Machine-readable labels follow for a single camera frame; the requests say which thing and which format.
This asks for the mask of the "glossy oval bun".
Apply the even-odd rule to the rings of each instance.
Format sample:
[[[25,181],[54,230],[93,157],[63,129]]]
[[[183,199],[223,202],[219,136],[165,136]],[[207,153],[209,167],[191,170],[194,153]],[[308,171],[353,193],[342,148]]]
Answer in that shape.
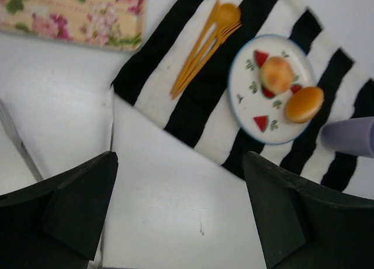
[[[285,116],[290,122],[306,123],[318,114],[323,102],[324,92],[321,88],[302,88],[286,103]]]

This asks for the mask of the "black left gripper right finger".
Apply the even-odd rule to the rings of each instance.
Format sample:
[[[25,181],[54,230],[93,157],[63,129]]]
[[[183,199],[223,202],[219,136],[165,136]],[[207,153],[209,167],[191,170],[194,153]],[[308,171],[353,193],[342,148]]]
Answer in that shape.
[[[329,189],[254,152],[244,177],[268,268],[372,268],[373,201]]]

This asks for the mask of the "purple padded finger of the right gripper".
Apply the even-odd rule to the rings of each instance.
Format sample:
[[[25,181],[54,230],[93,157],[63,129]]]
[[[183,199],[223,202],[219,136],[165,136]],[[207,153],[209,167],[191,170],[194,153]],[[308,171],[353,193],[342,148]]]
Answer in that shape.
[[[373,116],[325,125],[321,130],[321,143],[340,153],[373,158]]]

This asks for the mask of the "small round bun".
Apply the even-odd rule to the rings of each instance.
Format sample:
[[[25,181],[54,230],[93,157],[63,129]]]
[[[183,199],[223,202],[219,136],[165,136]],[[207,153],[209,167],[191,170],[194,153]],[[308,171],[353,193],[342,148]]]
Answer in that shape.
[[[260,69],[262,85],[275,95],[288,91],[294,77],[295,74],[287,59],[279,56],[267,59]]]

